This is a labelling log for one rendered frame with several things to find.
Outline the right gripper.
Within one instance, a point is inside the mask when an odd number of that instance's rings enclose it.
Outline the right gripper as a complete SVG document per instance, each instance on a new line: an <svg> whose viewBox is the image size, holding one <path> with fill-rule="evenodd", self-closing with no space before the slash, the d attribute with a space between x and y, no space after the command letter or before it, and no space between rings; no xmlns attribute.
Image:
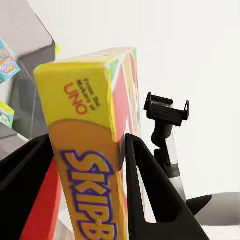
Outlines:
<svg viewBox="0 0 240 240"><path fill-rule="evenodd" d="M168 108L167 106L152 103L152 92L147 94L144 110L147 118L155 120L155 129L166 134L174 127L181 127L183 121L188 121L190 115L190 101L187 100L184 110Z"/></svg>

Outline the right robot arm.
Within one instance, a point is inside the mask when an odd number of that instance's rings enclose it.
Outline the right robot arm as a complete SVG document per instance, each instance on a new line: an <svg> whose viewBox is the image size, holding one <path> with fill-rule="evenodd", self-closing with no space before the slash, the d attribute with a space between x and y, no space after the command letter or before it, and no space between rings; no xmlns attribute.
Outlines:
<svg viewBox="0 0 240 240"><path fill-rule="evenodd" d="M240 191L186 198L172 129L188 121L190 101L186 101L184 110L173 109L174 104L172 99L147 94L143 109L148 119L155 120L151 142L159 147L154 150L154 158L202 227L240 226Z"/></svg>

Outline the toy box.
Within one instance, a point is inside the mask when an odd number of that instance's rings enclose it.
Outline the toy box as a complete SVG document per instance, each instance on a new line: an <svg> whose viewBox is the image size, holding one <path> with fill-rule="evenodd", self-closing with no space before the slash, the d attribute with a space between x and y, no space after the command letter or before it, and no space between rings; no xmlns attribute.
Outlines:
<svg viewBox="0 0 240 240"><path fill-rule="evenodd" d="M12 127L0 122L0 161L48 134L34 71L56 62L56 44L27 0L0 0L0 40L20 68L0 83L0 101L14 110Z"/></svg>

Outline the board game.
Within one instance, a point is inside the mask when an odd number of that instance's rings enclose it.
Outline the board game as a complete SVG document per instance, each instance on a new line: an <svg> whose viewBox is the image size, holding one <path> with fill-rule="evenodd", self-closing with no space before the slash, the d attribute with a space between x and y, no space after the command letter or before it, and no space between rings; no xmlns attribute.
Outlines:
<svg viewBox="0 0 240 240"><path fill-rule="evenodd" d="M15 111L0 100L0 123L3 123L9 128L13 126Z"/></svg>
<svg viewBox="0 0 240 240"><path fill-rule="evenodd" d="M33 73L75 240L129 240L126 134L142 138L137 48L44 63Z"/></svg>
<svg viewBox="0 0 240 240"><path fill-rule="evenodd" d="M13 77L21 69L0 40L0 84Z"/></svg>

